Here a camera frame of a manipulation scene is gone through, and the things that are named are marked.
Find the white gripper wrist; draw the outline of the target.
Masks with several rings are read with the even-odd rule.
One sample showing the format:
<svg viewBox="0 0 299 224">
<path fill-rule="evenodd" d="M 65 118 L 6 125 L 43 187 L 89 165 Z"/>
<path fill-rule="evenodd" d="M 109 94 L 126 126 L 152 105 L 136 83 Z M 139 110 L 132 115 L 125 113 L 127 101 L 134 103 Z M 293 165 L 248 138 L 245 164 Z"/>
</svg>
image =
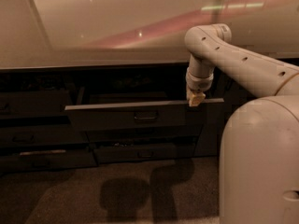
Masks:
<svg viewBox="0 0 299 224">
<path fill-rule="evenodd" d="M 196 77 L 191 73 L 190 69 L 187 69 L 186 84 L 189 87 L 189 90 L 187 90 L 189 106 L 200 105 L 205 100 L 206 95 L 203 92 L 196 94 L 193 91 L 208 91 L 211 88 L 213 78 L 213 75 L 209 77 Z"/>
</svg>

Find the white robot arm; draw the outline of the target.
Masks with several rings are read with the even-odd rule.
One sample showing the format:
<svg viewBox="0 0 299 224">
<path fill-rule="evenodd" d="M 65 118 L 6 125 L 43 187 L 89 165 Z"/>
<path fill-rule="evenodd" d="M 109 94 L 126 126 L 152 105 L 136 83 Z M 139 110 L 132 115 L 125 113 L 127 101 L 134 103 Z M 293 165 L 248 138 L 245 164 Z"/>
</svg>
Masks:
<svg viewBox="0 0 299 224">
<path fill-rule="evenodd" d="M 254 100 L 221 138 L 220 224 L 299 224 L 299 68 L 231 45 L 223 24 L 185 35 L 187 99 L 199 105 L 220 69 Z"/>
</svg>

